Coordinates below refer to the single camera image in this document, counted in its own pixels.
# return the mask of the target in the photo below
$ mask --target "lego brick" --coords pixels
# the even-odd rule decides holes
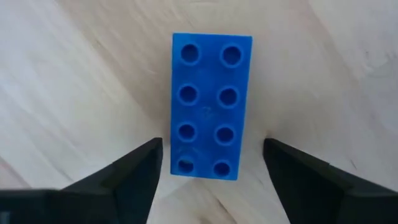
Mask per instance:
[[[172,174],[238,178],[251,46],[243,35],[173,35]]]

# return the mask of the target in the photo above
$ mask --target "blue plastic brick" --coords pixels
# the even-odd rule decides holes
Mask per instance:
[[[252,37],[174,34],[171,173],[236,180]]]

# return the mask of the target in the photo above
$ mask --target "blue lego brick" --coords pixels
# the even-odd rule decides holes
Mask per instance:
[[[252,37],[173,35],[171,173],[236,180]]]

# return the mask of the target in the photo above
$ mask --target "light wood grain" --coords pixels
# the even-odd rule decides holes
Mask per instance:
[[[398,190],[396,0],[0,0],[0,187],[165,139],[149,223],[288,223],[266,135]],[[171,176],[172,32],[254,37],[237,182]]]

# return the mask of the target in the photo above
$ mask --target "wooden surface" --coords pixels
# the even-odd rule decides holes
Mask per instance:
[[[239,180],[169,174],[172,32],[254,37]],[[0,186],[64,187],[154,136],[148,223],[288,223],[266,135],[398,190],[396,0],[0,0]]]

